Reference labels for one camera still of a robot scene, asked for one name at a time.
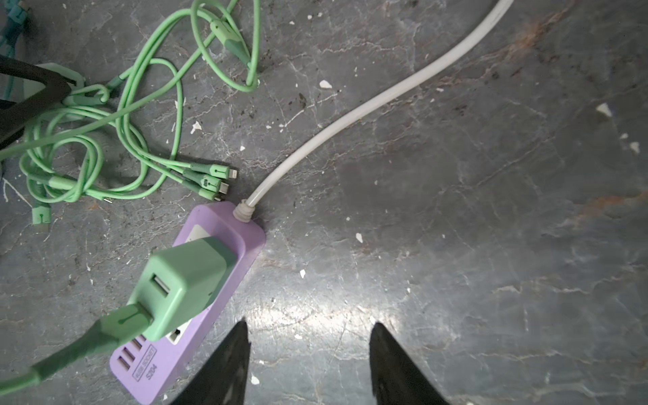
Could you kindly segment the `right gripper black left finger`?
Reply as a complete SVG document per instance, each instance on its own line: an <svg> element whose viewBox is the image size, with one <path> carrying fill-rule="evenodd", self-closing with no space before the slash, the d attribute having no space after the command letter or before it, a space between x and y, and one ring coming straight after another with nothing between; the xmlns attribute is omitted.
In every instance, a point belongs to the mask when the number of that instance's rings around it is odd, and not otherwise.
<svg viewBox="0 0 648 405"><path fill-rule="evenodd" d="M243 404L250 353L248 325L240 320L172 404Z"/></svg>

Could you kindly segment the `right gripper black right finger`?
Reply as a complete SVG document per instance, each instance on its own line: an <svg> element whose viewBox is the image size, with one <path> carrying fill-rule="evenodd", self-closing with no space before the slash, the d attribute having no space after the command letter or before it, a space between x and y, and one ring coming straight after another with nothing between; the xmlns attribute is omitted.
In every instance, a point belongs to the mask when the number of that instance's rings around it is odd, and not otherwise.
<svg viewBox="0 0 648 405"><path fill-rule="evenodd" d="M381 322L371 331L370 368L377 404L448 404Z"/></svg>

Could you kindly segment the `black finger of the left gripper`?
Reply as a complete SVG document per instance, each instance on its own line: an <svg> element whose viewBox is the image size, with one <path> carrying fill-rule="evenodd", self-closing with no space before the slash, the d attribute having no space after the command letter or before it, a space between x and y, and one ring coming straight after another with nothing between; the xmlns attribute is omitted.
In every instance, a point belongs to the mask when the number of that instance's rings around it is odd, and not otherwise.
<svg viewBox="0 0 648 405"><path fill-rule="evenodd" d="M1 56L1 73L21 79L39 80L47 74L37 66L13 58ZM1 149L18 140L22 130L32 118L57 104L46 96L32 96L18 103L1 100Z"/></svg>

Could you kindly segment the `purple small power strip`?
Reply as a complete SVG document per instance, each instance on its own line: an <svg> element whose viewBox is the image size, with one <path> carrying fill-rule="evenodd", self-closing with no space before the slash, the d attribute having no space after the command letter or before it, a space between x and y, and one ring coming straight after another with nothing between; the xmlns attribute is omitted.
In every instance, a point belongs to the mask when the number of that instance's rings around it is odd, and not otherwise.
<svg viewBox="0 0 648 405"><path fill-rule="evenodd" d="M197 206L172 247L151 256L131 294L153 322L113 352L110 366L141 404L182 374L265 245L263 229L236 219L235 208Z"/></svg>

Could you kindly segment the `green charger plug with cable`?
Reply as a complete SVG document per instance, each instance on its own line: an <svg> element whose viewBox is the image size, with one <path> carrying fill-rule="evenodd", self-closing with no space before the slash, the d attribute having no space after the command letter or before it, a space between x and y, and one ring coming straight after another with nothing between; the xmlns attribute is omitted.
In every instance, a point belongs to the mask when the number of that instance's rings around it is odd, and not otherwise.
<svg viewBox="0 0 648 405"><path fill-rule="evenodd" d="M81 197L148 197L151 189L143 182L151 171L211 202L227 192L235 170L178 160L179 130L168 157L153 153L131 116L174 92L175 127L181 128L182 79L198 60L204 60L231 89L250 93L258 87L261 4L253 4L251 43L246 43L233 18L234 7L234 2L195 1L166 18L134 64L109 83L73 88L62 81L55 101L45 107L35 105L42 97L36 93L2 113L3 135L25 135L22 143L12 143L1 156L19 157L28 191L36 201L35 224L47 221L55 203L73 203ZM92 133L105 127L114 128L120 143L140 164L138 177L121 187L96 186L105 157ZM79 359L111 352L136 339L150 343L164 339L214 302L235 265L233 251L214 237L156 253L124 307L101 317L78 340L30 366L22 376L3 381L1 392L8 395L37 386Z"/></svg>

